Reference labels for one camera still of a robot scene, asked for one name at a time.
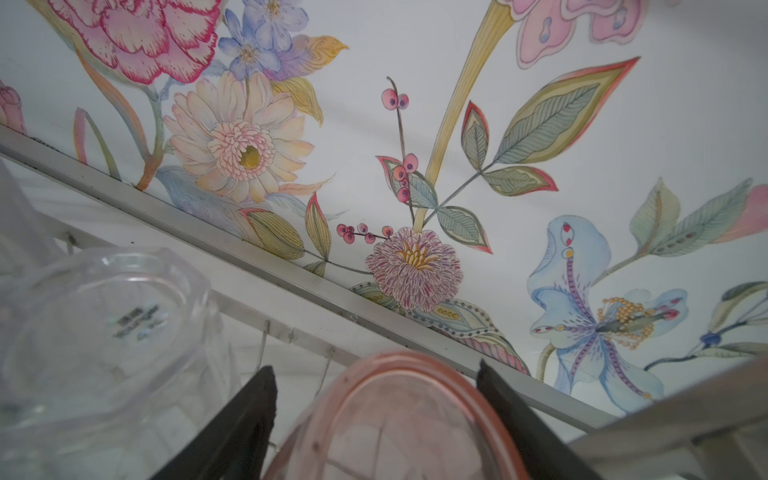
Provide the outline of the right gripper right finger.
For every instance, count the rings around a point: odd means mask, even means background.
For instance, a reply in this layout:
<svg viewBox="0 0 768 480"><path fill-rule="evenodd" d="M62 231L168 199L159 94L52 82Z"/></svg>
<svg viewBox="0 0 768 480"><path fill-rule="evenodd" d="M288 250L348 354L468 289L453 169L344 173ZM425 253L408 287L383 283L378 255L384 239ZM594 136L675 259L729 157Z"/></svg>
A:
<svg viewBox="0 0 768 480"><path fill-rule="evenodd" d="M531 479L600 479L485 361L476 388L500 418Z"/></svg>

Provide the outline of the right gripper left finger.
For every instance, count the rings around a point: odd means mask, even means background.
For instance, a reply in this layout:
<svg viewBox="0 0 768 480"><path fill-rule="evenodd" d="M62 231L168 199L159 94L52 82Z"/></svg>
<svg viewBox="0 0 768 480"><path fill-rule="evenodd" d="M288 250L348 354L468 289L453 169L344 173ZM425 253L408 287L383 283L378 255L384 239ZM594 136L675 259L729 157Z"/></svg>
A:
<svg viewBox="0 0 768 480"><path fill-rule="evenodd" d="M258 479L274 427L277 395L273 368L260 368L153 478Z"/></svg>

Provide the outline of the pink tinted glass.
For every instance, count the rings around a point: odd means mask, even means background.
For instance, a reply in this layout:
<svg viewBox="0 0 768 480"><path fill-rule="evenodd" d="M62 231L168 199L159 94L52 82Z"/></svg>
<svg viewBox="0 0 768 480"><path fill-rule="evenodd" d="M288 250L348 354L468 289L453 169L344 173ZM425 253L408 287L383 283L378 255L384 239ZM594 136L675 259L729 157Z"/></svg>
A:
<svg viewBox="0 0 768 480"><path fill-rule="evenodd" d="M266 479L526 479L478 389L422 353L354 363L298 417Z"/></svg>

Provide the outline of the chrome two-tier dish rack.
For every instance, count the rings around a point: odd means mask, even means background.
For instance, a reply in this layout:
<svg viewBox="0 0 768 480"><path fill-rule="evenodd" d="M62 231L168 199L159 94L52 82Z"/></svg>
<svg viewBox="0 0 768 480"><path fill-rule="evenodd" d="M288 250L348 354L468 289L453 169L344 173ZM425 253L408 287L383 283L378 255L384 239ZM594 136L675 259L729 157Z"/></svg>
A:
<svg viewBox="0 0 768 480"><path fill-rule="evenodd" d="M64 232L51 235L64 251L63 258L91 248L114 248ZM345 370L373 355L360 358L338 350L213 293L238 368L237 393L260 368L274 370L276 418L258 478L266 479L267 467L298 417ZM754 357L730 376L719 376L564 443L600 479L674 473L692 479L763 479L767 475L767 383L757 373L765 365L764 358ZM495 371L542 420L522 389Z"/></svg>

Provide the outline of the clear glass middle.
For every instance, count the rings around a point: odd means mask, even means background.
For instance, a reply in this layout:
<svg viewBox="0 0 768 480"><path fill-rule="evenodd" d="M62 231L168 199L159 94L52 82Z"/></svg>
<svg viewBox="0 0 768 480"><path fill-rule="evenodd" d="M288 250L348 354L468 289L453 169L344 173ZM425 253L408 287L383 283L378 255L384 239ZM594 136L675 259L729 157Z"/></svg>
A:
<svg viewBox="0 0 768 480"><path fill-rule="evenodd" d="M168 249L86 249L1 292L5 479L147 479L240 386L208 279Z"/></svg>

